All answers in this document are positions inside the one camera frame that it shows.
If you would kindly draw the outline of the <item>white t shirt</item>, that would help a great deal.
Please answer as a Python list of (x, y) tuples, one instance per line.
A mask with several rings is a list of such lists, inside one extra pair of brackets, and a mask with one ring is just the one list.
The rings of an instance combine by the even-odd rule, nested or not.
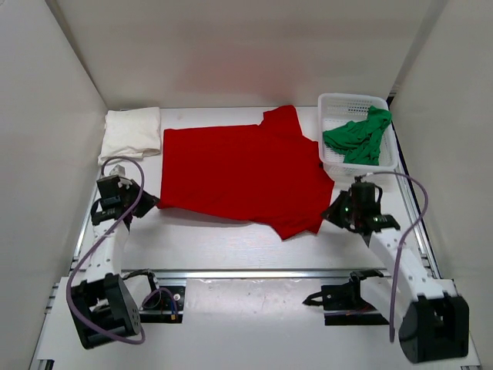
[(109, 110), (98, 164), (114, 156), (141, 160), (161, 153), (161, 115), (159, 107)]

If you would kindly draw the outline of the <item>red t shirt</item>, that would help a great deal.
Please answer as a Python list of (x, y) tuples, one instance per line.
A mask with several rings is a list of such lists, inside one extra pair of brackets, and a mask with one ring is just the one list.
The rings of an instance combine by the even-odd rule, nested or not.
[(258, 124), (163, 132), (160, 209), (266, 224), (287, 240), (318, 233), (333, 189), (294, 106)]

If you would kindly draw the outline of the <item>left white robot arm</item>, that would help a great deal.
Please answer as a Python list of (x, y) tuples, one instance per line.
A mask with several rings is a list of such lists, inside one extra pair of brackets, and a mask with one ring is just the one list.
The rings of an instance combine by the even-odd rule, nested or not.
[(138, 305), (121, 275), (122, 253), (130, 224), (157, 205), (159, 199), (135, 181), (109, 175), (96, 181), (99, 199), (90, 219), (94, 251), (82, 257), (81, 281), (67, 283), (67, 303), (82, 347), (92, 349), (112, 341), (138, 345), (143, 335)]

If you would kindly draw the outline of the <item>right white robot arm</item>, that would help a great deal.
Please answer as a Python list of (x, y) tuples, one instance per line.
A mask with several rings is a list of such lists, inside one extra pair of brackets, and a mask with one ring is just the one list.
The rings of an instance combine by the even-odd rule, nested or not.
[(466, 357), (467, 301), (428, 273), (406, 245), (410, 231), (381, 212), (382, 196), (381, 187), (356, 177), (323, 213), (330, 223), (360, 235), (389, 273), (353, 271), (347, 283), (323, 286), (320, 304), (326, 316), (377, 311), (389, 324), (390, 340), (413, 364)]

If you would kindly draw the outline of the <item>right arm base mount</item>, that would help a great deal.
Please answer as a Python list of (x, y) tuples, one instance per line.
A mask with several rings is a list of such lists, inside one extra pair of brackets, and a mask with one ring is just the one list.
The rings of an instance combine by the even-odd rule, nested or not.
[(383, 278), (378, 270), (352, 271), (344, 284), (322, 285), (320, 291), (303, 301), (307, 307), (322, 307), (325, 326), (388, 325), (381, 313), (361, 296), (361, 284), (370, 278)]

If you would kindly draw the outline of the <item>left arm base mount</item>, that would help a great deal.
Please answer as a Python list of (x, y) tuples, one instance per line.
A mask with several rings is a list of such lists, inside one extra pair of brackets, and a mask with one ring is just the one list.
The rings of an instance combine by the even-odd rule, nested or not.
[(139, 309), (142, 323), (181, 324), (186, 282), (142, 269), (125, 274), (123, 280)]

